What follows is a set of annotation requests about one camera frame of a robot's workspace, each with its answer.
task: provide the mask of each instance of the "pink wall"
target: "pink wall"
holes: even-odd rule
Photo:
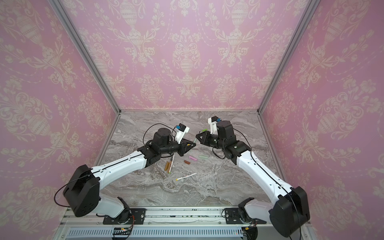
[[[122,109],[256,109],[307,0],[61,0]]]
[[[384,239],[383,1],[321,1],[264,115],[319,240]]]
[[[47,240],[115,113],[47,1],[0,1],[0,24],[1,238]]]

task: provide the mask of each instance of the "marble tabletop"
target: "marble tabletop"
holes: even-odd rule
[[[145,131],[155,123],[163,123],[172,128],[182,123],[190,128],[184,138],[193,141],[200,130],[209,127],[207,120],[212,116],[231,121],[234,128],[247,137],[258,158],[278,175],[256,111],[123,112],[101,164],[124,157],[143,146]],[[152,139],[161,127],[152,127],[144,141]],[[245,142],[241,134],[235,134],[238,140]],[[216,153],[223,156],[218,149]],[[190,155],[198,158],[198,161],[188,159]],[[199,158],[199,155],[205,155],[208,159]],[[217,158],[212,148],[198,141],[196,147],[183,157],[175,155],[170,174],[164,171],[168,160],[171,158],[162,158],[147,168],[125,175],[101,192],[122,197],[130,206],[237,205],[248,197],[270,202],[265,192],[244,170],[229,159]],[[191,164],[184,163],[184,160],[189,160]],[[197,174],[194,176],[176,181],[178,177],[195,172]]]

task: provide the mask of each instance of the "pink wallpaper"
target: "pink wallpaper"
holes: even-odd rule
[[[264,119],[319,240],[384,239],[383,1],[321,1]]]
[[[61,0],[122,109],[256,109],[307,0]]]
[[[47,1],[0,1],[0,24],[1,239],[47,240],[116,115]]]

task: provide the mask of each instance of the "black mounting plate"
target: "black mounting plate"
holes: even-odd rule
[[[244,224],[240,220],[240,215],[238,213],[238,208],[227,208],[224,209],[225,222],[227,224]],[[255,218],[257,224],[266,224],[266,221]]]
[[[144,219],[145,219],[145,211],[146,209],[134,209],[131,208],[131,212],[133,216],[135,217],[135,225],[143,225],[144,224]],[[130,218],[128,222],[125,225],[130,225],[132,224],[133,218]],[[113,218],[105,216],[104,225],[113,225],[113,224],[118,224],[117,221],[113,220]]]

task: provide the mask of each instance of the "robotic arm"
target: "robotic arm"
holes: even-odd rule
[[[127,222],[131,214],[128,204],[120,197],[112,198],[99,191],[130,172],[151,166],[160,160],[162,154],[177,152],[183,156],[196,146],[194,142],[183,138],[188,130],[189,127],[179,124],[173,137],[169,129],[160,128],[152,140],[125,157],[92,168],[87,165],[78,167],[63,191],[75,216],[82,217],[95,212],[108,215],[119,223]]]
[[[310,219],[307,194],[301,187],[293,188],[281,180],[248,145],[237,140],[230,121],[214,116],[208,123],[211,131],[197,134],[199,142],[221,149],[225,157],[248,173],[271,200],[266,203],[248,198],[240,203],[239,215],[243,221],[258,218],[271,222],[281,235],[288,237]]]

